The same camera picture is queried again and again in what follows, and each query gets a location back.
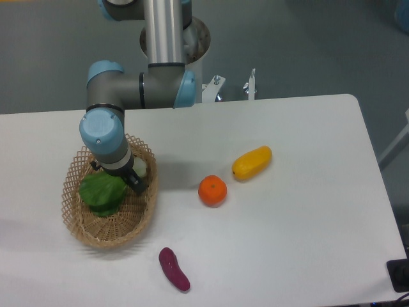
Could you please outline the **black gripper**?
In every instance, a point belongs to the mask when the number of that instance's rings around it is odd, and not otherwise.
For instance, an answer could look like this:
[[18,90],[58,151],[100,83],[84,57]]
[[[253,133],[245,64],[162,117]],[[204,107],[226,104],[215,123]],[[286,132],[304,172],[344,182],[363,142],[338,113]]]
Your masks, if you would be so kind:
[[[95,171],[98,171],[102,167],[96,161],[91,161],[89,164]],[[127,183],[127,185],[131,188],[131,190],[136,193],[136,195],[140,196],[143,192],[145,192],[146,184],[131,167],[124,166],[119,169],[108,169],[103,166],[102,169],[110,176],[120,177],[121,179],[123,179],[124,182]]]

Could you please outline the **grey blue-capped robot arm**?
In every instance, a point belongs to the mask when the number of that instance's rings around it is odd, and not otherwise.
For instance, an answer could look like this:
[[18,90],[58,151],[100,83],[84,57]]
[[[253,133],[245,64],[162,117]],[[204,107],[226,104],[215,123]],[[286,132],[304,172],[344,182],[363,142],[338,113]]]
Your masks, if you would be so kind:
[[126,109],[193,106],[195,74],[185,68],[183,31],[192,24],[190,1],[99,1],[109,20],[144,20],[148,71],[127,75],[117,62],[103,60],[88,71],[86,114],[79,124],[82,141],[95,156],[94,169],[119,177],[142,194],[134,156],[125,137]]

